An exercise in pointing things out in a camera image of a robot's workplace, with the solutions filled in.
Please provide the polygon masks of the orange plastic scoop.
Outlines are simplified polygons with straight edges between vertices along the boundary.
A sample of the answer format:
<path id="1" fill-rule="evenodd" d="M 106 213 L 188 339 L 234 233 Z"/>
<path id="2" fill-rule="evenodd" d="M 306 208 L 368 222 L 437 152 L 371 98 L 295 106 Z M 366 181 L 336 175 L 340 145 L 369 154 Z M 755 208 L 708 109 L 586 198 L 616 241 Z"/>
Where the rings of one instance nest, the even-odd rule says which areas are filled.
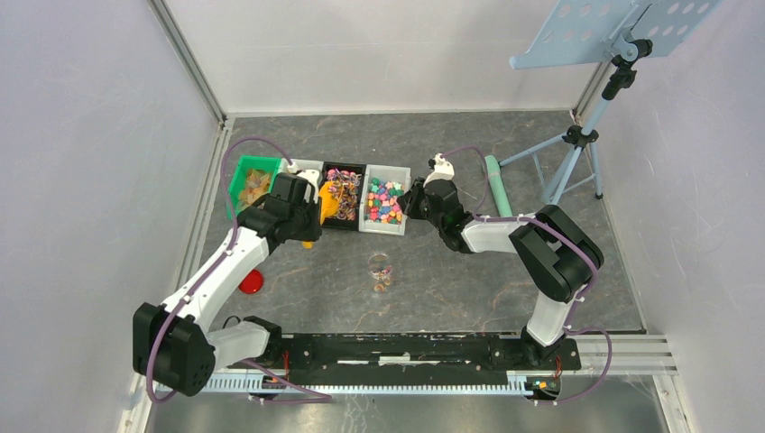
<path id="1" fill-rule="evenodd" d="M 331 216 L 333 216 L 339 210 L 340 194 L 342 191 L 343 191 L 342 187 L 336 188 L 332 183 L 321 185 L 320 191 L 319 191 L 319 199 L 318 199 L 318 200 L 321 200 L 321 228 L 325 224 L 326 220 L 329 219 Z M 306 202 L 305 201 L 306 192 L 304 193 L 303 199 L 301 200 L 301 202 Z M 310 249 L 313 247 L 313 244 L 315 242 L 312 242 L 312 243 L 301 242 L 301 243 L 305 249 Z"/>

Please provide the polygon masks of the clear plastic jar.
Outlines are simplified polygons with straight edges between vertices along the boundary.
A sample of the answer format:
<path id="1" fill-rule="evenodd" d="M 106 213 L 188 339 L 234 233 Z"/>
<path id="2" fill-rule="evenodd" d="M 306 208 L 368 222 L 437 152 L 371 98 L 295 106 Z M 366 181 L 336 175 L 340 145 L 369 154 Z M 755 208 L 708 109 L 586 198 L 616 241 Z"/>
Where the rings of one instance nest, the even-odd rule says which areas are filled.
<path id="1" fill-rule="evenodd" d="M 376 294 L 383 294 L 392 285 L 392 259 L 387 253 L 374 253 L 368 259 L 367 271 L 373 279 Z"/>

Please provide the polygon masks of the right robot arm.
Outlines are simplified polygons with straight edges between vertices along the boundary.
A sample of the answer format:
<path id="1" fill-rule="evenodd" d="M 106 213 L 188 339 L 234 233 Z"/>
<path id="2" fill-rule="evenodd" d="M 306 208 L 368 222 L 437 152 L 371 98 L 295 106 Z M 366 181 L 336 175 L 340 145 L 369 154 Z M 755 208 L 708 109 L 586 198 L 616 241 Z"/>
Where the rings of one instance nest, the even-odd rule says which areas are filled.
<path id="1" fill-rule="evenodd" d="M 531 216 L 474 216 L 464 209 L 453 181 L 423 178 L 397 203 L 407 217 L 434 226 L 454 252 L 517 255 L 539 291 L 521 331 L 521 357 L 533 368 L 557 357 L 572 308 L 604 264 L 601 249 L 568 214 L 546 205 Z"/>

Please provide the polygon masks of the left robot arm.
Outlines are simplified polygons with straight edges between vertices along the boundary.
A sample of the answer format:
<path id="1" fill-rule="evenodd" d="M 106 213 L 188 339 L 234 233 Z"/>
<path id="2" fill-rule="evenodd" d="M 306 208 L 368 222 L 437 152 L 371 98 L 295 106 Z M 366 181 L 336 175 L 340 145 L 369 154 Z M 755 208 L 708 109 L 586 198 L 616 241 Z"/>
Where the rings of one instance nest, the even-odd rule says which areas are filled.
<path id="1" fill-rule="evenodd" d="M 239 212 L 213 256 L 158 305 L 143 303 L 133 316 L 133 369 L 150 398 L 159 383 L 185 396 L 199 393 L 212 374 L 253 359 L 275 366 L 283 356 L 275 329 L 252 319 L 212 330 L 212 321 L 245 277 L 288 241 L 316 242 L 321 233 L 317 170 L 279 173 L 270 193 Z"/>

